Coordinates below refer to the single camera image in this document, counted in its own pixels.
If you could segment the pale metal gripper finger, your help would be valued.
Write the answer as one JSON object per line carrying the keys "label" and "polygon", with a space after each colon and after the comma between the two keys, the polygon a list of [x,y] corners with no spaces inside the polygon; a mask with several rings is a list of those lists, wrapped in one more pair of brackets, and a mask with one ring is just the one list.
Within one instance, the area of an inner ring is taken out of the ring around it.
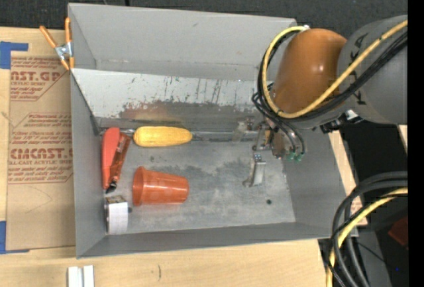
{"label": "pale metal gripper finger", "polygon": [[245,138],[255,133],[254,120],[251,118],[245,118],[237,121],[237,127],[232,133],[231,141],[233,143],[239,143]]}
{"label": "pale metal gripper finger", "polygon": [[262,184],[266,172],[266,161],[261,154],[254,153],[250,161],[250,172],[247,179],[242,184],[244,187],[251,188]]}

